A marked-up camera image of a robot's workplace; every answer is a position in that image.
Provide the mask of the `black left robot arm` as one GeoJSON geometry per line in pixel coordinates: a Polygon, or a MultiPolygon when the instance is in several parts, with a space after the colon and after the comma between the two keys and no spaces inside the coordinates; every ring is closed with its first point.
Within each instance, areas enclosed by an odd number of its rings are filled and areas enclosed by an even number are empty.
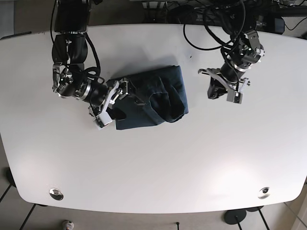
{"type": "Polygon", "coordinates": [[[212,3],[196,12],[202,14],[205,30],[218,43],[211,50],[219,50],[224,60],[221,68],[198,71],[199,74],[210,76],[207,96],[214,100],[226,95],[227,101],[240,104],[243,90],[250,85],[249,78],[244,77],[244,74],[259,63],[265,53],[249,5],[242,0],[231,0],[224,4],[212,3]],[[228,42],[224,42],[209,28],[207,21],[211,15],[219,19],[222,29],[230,36],[228,42]]]}

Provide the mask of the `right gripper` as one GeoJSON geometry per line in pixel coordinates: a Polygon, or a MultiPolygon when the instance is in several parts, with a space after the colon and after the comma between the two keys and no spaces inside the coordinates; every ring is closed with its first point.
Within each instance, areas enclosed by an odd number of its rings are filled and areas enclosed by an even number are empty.
{"type": "Polygon", "coordinates": [[[121,109],[113,106],[116,101],[122,100],[129,95],[128,79],[115,80],[111,86],[90,82],[89,87],[87,102],[90,105],[89,114],[93,119],[103,112],[107,112],[112,120],[124,120],[127,117],[121,109]]]}

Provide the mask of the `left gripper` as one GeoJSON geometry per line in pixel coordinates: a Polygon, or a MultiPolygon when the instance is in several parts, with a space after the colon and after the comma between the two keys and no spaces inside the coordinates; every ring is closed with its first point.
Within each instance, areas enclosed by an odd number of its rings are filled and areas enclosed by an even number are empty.
{"type": "Polygon", "coordinates": [[[238,72],[230,67],[199,69],[198,73],[210,76],[207,96],[212,100],[218,99],[229,91],[237,91],[243,94],[243,89],[250,85],[248,78],[240,78],[238,72]]]}

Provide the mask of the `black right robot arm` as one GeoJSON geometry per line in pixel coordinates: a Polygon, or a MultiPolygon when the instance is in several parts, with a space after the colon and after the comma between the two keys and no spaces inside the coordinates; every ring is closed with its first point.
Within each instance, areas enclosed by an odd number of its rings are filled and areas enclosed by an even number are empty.
{"type": "Polygon", "coordinates": [[[89,104],[89,115],[102,129],[126,114],[115,102],[129,94],[127,79],[108,85],[101,77],[97,51],[88,35],[88,23],[95,0],[56,0],[50,22],[53,86],[61,98],[74,97],[89,104]]]}

